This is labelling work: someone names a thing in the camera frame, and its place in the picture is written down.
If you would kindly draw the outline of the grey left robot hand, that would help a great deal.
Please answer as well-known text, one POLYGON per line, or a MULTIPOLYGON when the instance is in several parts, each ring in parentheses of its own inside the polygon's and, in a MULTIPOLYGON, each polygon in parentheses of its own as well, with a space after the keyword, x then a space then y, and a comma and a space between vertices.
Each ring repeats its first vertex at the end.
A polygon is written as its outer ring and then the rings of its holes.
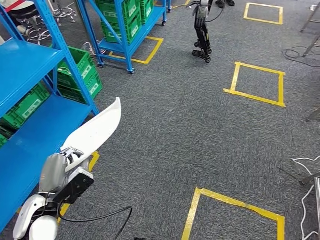
POLYGON ((84 155, 81 150, 68 147, 48 156, 42 170, 38 192, 57 193, 69 183, 66 172, 78 165, 88 170, 89 161, 83 158, 84 155))

